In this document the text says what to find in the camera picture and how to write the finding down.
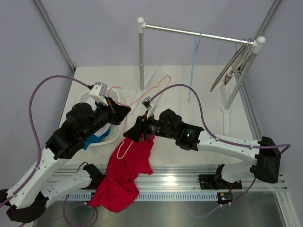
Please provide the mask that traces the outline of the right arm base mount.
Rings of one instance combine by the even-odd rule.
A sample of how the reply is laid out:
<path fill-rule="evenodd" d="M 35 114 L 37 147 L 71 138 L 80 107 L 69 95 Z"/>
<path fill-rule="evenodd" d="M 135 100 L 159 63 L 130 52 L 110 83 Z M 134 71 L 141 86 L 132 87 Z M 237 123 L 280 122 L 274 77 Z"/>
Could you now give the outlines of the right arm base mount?
<path fill-rule="evenodd" d="M 233 183 L 229 183 L 222 179 L 222 170 L 224 164 L 217 167 L 214 174 L 201 174 L 198 177 L 201 190 L 228 190 L 228 192 L 217 192 L 219 205 L 229 204 L 233 201 L 233 189 L 242 189 L 241 180 L 237 180 Z"/>

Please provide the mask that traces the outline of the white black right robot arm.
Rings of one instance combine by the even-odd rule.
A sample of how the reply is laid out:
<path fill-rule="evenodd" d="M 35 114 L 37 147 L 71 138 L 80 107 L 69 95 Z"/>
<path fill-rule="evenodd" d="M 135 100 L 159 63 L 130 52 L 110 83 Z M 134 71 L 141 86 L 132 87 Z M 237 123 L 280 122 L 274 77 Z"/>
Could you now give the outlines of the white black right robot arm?
<path fill-rule="evenodd" d="M 266 183 L 278 182 L 281 152 L 269 137 L 244 141 L 210 134 L 202 127 L 183 122 L 170 109 L 157 120 L 147 113 L 138 116 L 134 126 L 124 133 L 135 142 L 151 136 L 172 139 L 183 150 L 210 151 L 239 159 L 238 163 L 218 166 L 214 182 L 220 188 L 250 176 Z"/>

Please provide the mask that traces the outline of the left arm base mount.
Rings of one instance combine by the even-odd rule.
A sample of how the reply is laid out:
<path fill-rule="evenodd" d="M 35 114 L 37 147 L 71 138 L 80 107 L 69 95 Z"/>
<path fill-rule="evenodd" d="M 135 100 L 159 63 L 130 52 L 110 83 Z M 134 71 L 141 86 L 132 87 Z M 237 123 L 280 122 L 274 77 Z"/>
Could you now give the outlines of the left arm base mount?
<path fill-rule="evenodd" d="M 89 164 L 87 162 L 82 163 L 82 165 L 83 164 L 85 164 L 83 170 L 89 174 L 91 181 L 88 186 L 81 188 L 81 190 L 96 190 L 100 186 L 106 175 L 101 173 L 101 171 L 94 164 Z"/>

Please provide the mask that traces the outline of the blue t shirt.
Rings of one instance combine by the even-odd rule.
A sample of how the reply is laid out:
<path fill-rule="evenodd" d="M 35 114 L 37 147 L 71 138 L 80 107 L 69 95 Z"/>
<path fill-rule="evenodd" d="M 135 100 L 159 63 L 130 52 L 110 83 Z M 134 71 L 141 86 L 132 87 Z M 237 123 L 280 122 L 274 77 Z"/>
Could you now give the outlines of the blue t shirt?
<path fill-rule="evenodd" d="M 110 129 L 109 129 L 105 134 L 103 134 L 103 135 L 100 136 L 100 137 L 97 137 L 97 136 L 95 136 L 95 135 L 93 134 L 92 136 L 90 136 L 90 137 L 87 139 L 87 141 L 84 142 L 84 147 L 83 147 L 82 149 L 83 149 L 83 150 L 86 150 L 90 144 L 95 144 L 95 143 L 100 143 L 100 142 L 102 142 L 102 140 L 103 140 L 105 137 L 107 137 L 107 136 L 109 135 L 109 133 L 110 133 Z"/>

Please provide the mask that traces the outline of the light blue hanger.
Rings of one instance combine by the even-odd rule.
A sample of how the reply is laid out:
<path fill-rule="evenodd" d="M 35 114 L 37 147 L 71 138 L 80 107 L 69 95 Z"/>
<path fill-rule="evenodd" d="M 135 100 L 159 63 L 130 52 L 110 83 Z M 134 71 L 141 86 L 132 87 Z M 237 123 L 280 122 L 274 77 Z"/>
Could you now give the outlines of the light blue hanger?
<path fill-rule="evenodd" d="M 199 34 L 199 37 L 194 38 L 191 74 L 190 74 L 190 82 L 189 82 L 190 87 L 193 86 L 194 75 L 195 75 L 195 66 L 196 66 L 196 56 L 197 56 L 197 52 L 198 52 L 199 45 L 200 45 L 200 42 L 201 42 L 201 37 L 202 37 L 202 33 Z"/>

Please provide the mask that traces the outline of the red t shirt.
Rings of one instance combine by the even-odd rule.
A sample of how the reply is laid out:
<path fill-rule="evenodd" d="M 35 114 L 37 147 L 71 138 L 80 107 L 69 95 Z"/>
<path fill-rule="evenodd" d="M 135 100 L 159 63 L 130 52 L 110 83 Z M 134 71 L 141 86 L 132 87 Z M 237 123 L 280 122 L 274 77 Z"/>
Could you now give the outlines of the red t shirt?
<path fill-rule="evenodd" d="M 117 146 L 108 161 L 105 178 L 88 202 L 90 207 L 103 206 L 118 213 L 134 202 L 139 195 L 135 179 L 139 174 L 153 174 L 149 157 L 154 138 L 139 143 L 125 138 Z"/>

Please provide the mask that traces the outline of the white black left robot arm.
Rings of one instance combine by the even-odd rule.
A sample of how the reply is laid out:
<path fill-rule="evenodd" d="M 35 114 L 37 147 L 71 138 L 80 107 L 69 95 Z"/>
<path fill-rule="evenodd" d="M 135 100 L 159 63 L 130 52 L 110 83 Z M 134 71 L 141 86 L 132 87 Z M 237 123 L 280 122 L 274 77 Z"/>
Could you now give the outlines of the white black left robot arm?
<path fill-rule="evenodd" d="M 37 164 L 12 188 L 2 189 L 0 201 L 8 206 L 11 221 L 30 223 L 61 197 L 78 189 L 96 189 L 104 175 L 93 164 L 87 164 L 71 177 L 46 186 L 49 178 L 79 150 L 85 142 L 106 124 L 119 125 L 131 111 L 128 106 L 108 98 L 108 105 L 77 103 L 66 114 L 66 120 L 46 142 Z"/>

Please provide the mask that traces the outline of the white t shirt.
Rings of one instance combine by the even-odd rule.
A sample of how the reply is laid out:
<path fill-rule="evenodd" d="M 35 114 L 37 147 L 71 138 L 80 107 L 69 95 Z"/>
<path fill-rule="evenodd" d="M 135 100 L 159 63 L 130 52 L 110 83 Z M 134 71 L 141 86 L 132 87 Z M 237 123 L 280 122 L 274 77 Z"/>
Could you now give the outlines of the white t shirt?
<path fill-rule="evenodd" d="M 110 126 L 104 126 L 103 128 L 99 129 L 97 132 L 94 133 L 95 136 L 100 137 L 105 134 L 110 129 Z"/>

